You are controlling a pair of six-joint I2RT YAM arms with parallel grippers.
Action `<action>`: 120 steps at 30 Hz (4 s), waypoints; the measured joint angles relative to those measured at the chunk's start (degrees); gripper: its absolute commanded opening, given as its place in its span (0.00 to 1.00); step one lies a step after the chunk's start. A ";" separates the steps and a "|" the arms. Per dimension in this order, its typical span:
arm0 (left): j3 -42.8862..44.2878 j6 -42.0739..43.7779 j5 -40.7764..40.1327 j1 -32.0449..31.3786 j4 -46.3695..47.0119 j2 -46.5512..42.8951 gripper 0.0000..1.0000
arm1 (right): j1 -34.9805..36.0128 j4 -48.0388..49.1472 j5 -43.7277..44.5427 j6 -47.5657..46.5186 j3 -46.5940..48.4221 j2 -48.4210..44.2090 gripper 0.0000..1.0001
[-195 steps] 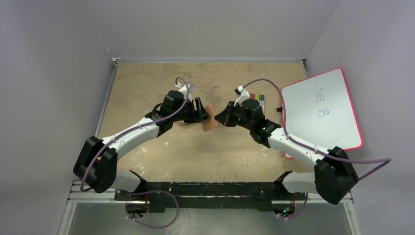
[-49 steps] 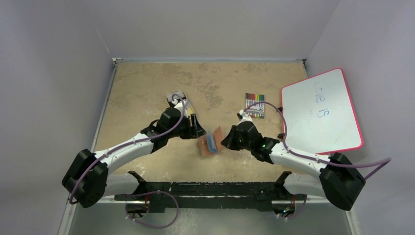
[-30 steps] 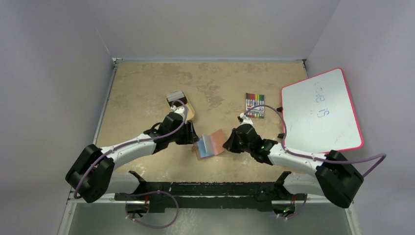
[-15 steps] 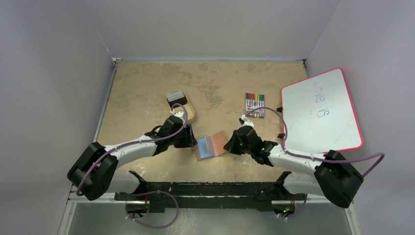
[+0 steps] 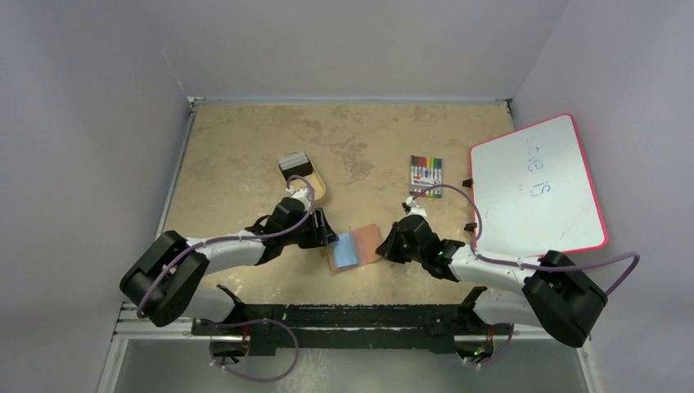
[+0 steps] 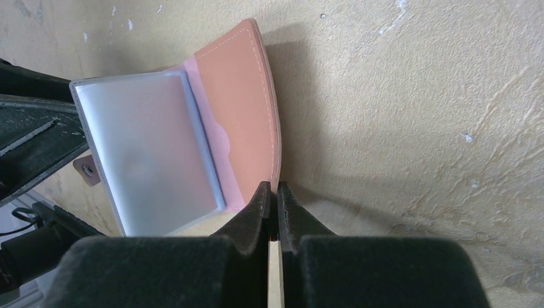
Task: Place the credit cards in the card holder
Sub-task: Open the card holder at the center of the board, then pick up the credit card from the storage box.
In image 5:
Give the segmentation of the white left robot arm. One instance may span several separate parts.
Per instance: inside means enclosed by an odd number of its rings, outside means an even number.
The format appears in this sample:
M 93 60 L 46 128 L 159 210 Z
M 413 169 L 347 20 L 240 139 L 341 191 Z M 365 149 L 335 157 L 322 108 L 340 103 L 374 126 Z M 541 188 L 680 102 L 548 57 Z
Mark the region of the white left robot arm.
M 160 234 L 121 278 L 119 289 L 137 306 L 139 318 L 161 328 L 178 318 L 212 322 L 225 335 L 241 330 L 241 300 L 228 288 L 201 286 L 219 270 L 258 266 L 277 258 L 285 247 L 314 249 L 338 240 L 322 208 L 305 198 L 285 197 L 269 215 L 238 233 L 221 237 Z

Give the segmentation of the pink leather card holder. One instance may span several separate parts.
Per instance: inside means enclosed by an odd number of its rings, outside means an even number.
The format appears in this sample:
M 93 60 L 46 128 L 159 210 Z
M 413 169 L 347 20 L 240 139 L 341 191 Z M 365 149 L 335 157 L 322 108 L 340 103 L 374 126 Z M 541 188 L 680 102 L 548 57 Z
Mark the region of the pink leather card holder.
M 381 258 L 376 249 L 382 243 L 381 230 L 376 224 L 341 233 L 328 247 L 329 265 L 338 271 L 372 264 Z

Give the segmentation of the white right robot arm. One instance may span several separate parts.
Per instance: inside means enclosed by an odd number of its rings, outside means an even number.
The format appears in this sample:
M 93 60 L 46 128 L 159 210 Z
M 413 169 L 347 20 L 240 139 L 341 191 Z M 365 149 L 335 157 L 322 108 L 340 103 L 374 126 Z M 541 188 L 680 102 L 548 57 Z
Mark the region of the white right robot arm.
M 478 295 L 467 297 L 459 312 L 462 327 L 471 333 L 516 323 L 542 328 L 560 343 L 579 348 L 608 301 L 607 294 L 559 251 L 548 251 L 526 268 L 492 264 L 464 242 L 440 239 L 420 215 L 393 223 L 376 253 L 400 264 L 417 262 L 438 279 L 477 283 Z

